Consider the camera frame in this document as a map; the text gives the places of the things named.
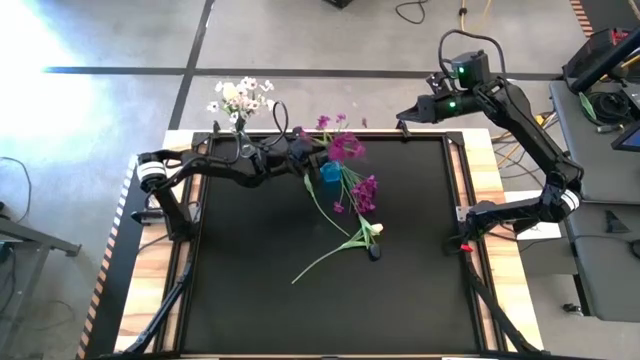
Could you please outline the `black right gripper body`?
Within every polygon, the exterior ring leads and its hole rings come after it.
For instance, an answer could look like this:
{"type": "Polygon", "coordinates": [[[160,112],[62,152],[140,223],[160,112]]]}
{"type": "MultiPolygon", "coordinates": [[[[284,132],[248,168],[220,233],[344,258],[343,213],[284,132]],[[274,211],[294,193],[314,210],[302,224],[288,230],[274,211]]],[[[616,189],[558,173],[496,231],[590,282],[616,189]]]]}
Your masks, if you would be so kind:
{"type": "Polygon", "coordinates": [[[423,123],[439,123],[445,119],[481,112],[472,92],[446,95],[425,95],[420,99],[420,119],[423,123]]]}

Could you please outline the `white paper sheet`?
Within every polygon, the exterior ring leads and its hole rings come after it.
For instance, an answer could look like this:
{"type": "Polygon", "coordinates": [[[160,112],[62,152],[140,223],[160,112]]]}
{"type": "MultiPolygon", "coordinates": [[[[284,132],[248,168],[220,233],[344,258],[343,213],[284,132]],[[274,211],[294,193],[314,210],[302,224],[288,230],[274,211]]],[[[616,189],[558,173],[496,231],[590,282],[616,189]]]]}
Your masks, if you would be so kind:
{"type": "MultiPolygon", "coordinates": [[[[507,191],[504,193],[507,202],[516,202],[530,198],[537,198],[541,190],[507,191]]],[[[518,230],[518,241],[557,239],[561,237],[560,227],[557,223],[539,222],[527,230],[518,230]]]]}

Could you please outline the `clear glass vase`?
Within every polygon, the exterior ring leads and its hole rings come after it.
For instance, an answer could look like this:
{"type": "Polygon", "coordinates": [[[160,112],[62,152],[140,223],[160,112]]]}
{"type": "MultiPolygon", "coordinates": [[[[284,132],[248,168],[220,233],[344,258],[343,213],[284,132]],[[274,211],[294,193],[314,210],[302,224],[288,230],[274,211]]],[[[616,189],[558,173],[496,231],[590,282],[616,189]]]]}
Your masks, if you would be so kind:
{"type": "Polygon", "coordinates": [[[236,135],[239,144],[239,156],[242,158],[250,158],[256,154],[256,146],[245,130],[239,131],[236,135]]]}

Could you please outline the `blue glass vase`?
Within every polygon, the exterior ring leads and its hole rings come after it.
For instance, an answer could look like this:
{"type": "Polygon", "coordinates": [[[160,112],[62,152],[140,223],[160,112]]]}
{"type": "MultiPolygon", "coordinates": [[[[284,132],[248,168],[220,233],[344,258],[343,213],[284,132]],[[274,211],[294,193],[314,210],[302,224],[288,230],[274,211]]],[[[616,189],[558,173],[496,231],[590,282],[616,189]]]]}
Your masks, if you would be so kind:
{"type": "Polygon", "coordinates": [[[337,185],[342,180],[342,164],[339,161],[329,161],[320,167],[322,180],[328,185],[337,185]]]}

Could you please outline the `black floor mat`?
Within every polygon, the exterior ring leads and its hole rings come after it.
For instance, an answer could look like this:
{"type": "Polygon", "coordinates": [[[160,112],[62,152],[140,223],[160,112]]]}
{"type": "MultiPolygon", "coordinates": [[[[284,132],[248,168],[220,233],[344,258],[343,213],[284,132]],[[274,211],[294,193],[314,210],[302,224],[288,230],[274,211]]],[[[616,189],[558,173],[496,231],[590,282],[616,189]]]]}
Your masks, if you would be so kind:
{"type": "Polygon", "coordinates": [[[131,214],[143,208],[145,193],[139,188],[136,176],[136,158],[127,163],[107,240],[116,242],[109,269],[109,289],[111,293],[116,342],[111,353],[122,352],[136,340],[152,317],[148,311],[139,312],[135,305],[138,296],[131,286],[136,283],[134,268],[141,245],[143,226],[132,219],[131,214]]]}

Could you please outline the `orange black hazard tape strip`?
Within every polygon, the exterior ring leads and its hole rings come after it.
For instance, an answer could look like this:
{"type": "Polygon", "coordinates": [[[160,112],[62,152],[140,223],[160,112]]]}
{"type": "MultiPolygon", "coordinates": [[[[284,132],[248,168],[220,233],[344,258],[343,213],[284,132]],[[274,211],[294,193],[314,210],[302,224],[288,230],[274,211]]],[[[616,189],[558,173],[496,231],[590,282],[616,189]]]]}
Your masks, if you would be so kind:
{"type": "Polygon", "coordinates": [[[586,14],[585,8],[582,4],[582,0],[569,0],[569,3],[584,35],[586,37],[590,37],[591,35],[593,35],[594,28],[586,14]]]}
{"type": "Polygon", "coordinates": [[[113,238],[107,240],[104,255],[99,263],[96,283],[90,296],[75,360],[89,360],[111,353],[114,349],[117,330],[114,328],[108,276],[115,245],[113,238]]]}

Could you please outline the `green item on desk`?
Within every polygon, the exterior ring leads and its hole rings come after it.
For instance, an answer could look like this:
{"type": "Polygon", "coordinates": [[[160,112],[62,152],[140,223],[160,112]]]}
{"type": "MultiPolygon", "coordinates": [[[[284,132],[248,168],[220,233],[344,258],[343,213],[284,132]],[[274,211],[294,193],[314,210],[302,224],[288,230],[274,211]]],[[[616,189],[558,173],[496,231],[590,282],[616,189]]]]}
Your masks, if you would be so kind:
{"type": "Polygon", "coordinates": [[[588,97],[583,93],[579,93],[580,104],[582,107],[582,111],[585,114],[585,117],[592,123],[598,124],[597,116],[594,112],[593,106],[589,101],[588,97]]]}

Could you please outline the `gray metal cart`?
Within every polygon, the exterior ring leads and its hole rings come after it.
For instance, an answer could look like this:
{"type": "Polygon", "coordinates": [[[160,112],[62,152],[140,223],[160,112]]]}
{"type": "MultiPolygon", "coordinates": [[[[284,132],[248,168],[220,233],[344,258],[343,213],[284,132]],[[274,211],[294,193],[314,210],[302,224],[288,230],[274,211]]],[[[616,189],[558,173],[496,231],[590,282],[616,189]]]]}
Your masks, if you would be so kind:
{"type": "Polygon", "coordinates": [[[2,213],[0,202],[0,355],[11,347],[48,255],[53,250],[75,257],[81,246],[34,230],[2,213]]]}

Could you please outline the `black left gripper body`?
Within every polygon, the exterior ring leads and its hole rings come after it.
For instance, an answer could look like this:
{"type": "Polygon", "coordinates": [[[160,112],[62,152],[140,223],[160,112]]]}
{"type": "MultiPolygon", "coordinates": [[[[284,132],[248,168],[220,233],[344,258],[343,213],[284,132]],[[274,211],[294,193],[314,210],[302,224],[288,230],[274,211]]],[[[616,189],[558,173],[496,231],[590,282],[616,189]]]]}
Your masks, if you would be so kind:
{"type": "Polygon", "coordinates": [[[271,175],[305,175],[312,168],[312,153],[308,151],[271,154],[269,156],[269,173],[271,175]]]}

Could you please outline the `black diagonal frame strut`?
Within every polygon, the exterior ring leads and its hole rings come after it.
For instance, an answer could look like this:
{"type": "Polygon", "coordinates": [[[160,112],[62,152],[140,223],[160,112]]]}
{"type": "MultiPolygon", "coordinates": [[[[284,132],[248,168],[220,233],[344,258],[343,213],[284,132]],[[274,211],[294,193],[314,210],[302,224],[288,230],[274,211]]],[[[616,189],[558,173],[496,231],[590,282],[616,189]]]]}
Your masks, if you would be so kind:
{"type": "Polygon", "coordinates": [[[517,330],[510,321],[506,313],[502,310],[496,298],[491,294],[489,289],[484,285],[482,279],[477,274],[473,262],[466,261],[466,267],[469,272],[470,283],[475,292],[481,297],[489,309],[493,319],[497,322],[501,330],[509,338],[518,353],[524,354],[541,354],[541,351],[529,343],[521,332],[517,330]]]}
{"type": "Polygon", "coordinates": [[[194,246],[190,245],[182,274],[175,279],[173,287],[164,297],[158,311],[153,315],[149,324],[138,335],[133,344],[123,351],[124,354],[143,354],[151,341],[157,336],[160,328],[167,322],[169,313],[175,303],[191,285],[194,258],[194,246]]]}

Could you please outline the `cream artificial tulip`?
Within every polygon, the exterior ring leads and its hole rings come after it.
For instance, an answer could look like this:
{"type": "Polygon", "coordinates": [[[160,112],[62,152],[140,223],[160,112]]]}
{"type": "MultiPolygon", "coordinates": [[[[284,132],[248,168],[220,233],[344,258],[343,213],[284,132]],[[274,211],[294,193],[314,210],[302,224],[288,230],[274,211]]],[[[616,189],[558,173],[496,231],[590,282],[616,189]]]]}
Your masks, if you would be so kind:
{"type": "Polygon", "coordinates": [[[379,236],[383,230],[384,226],[381,223],[376,223],[373,225],[369,224],[368,222],[362,223],[361,228],[348,241],[344,242],[337,248],[325,253],[324,255],[310,263],[291,281],[291,284],[295,284],[314,266],[318,265],[330,256],[337,254],[338,252],[354,248],[365,248],[367,250],[371,249],[374,245],[376,245],[374,238],[376,236],[379,236]]]}

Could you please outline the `black and red toolbox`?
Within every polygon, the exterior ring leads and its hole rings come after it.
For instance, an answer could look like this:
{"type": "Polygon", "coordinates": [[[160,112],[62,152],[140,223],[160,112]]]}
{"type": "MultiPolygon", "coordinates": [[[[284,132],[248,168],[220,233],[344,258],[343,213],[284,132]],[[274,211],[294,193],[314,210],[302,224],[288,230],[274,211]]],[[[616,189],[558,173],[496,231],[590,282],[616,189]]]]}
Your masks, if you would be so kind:
{"type": "Polygon", "coordinates": [[[590,35],[582,47],[562,67],[565,78],[577,78],[593,63],[624,40],[630,30],[608,28],[590,35]]]}

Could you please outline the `purple artificial flower bunch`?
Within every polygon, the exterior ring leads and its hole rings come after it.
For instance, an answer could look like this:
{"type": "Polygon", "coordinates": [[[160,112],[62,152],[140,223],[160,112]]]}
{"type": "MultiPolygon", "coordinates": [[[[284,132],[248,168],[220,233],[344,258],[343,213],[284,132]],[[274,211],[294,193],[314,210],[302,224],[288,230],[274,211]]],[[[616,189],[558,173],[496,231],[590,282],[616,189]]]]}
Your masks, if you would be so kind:
{"type": "Polygon", "coordinates": [[[319,138],[314,138],[313,141],[327,150],[330,161],[344,163],[346,160],[365,156],[366,148],[349,130],[346,114],[339,113],[335,118],[320,115],[317,119],[316,130],[320,131],[321,135],[319,138]]]}
{"type": "Polygon", "coordinates": [[[333,204],[336,213],[353,210],[358,215],[372,212],[376,209],[375,196],[378,182],[374,175],[362,176],[355,171],[343,167],[340,178],[340,196],[333,204]]]}

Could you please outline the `gray desk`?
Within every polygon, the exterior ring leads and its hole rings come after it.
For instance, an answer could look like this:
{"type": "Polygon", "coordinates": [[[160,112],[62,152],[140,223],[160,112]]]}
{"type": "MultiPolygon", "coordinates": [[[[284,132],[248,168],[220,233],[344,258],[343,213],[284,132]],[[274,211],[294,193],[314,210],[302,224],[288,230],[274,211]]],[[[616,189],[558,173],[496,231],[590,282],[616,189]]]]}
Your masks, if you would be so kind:
{"type": "Polygon", "coordinates": [[[583,314],[640,323],[640,206],[584,204],[565,225],[583,314]]]}
{"type": "Polygon", "coordinates": [[[640,152],[614,150],[620,134],[599,134],[566,83],[554,81],[549,89],[571,159],[584,169],[584,200],[640,205],[640,152]]]}

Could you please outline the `black monitor pole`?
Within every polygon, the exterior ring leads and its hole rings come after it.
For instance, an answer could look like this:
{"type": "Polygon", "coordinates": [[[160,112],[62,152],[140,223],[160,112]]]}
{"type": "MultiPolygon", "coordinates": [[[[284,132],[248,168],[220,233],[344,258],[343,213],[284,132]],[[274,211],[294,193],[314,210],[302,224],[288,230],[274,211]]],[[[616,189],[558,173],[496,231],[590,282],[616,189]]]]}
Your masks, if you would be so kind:
{"type": "Polygon", "coordinates": [[[636,27],[630,34],[624,36],[618,44],[597,58],[570,85],[570,90],[573,93],[588,90],[638,47],[640,47],[640,26],[636,27]]]}

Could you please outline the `desk monitor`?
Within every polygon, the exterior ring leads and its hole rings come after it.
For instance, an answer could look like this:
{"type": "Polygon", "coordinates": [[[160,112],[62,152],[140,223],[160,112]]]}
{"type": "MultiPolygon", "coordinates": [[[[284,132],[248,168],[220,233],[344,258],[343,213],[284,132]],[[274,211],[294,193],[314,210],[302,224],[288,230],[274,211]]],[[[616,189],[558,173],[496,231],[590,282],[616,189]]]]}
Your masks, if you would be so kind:
{"type": "Polygon", "coordinates": [[[623,133],[611,143],[618,151],[640,152],[640,120],[627,125],[623,133]]]}

